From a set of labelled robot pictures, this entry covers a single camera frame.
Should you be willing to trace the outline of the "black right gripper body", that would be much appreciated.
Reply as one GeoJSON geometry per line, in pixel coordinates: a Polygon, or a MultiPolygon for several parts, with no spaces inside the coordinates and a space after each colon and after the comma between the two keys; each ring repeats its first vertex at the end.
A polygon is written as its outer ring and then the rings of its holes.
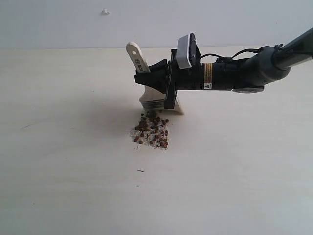
{"type": "Polygon", "coordinates": [[[239,80],[241,60],[219,57],[214,63],[201,63],[196,52],[196,63],[180,69],[176,60],[177,50],[171,50],[169,64],[170,83],[164,101],[166,109],[174,109],[178,90],[231,91],[239,80]]]}

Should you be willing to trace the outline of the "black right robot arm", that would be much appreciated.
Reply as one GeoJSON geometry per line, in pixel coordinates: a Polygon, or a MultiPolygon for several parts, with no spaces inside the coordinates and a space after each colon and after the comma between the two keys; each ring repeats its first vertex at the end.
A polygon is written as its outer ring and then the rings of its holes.
{"type": "Polygon", "coordinates": [[[313,31],[309,29],[286,45],[247,48],[250,58],[216,56],[202,63],[194,33],[178,39],[170,60],[148,65],[139,46],[130,42],[126,50],[136,69],[134,80],[145,87],[139,99],[145,110],[174,110],[181,113],[178,90],[234,91],[258,93],[266,84],[285,78],[291,68],[313,58],[313,31]]]}

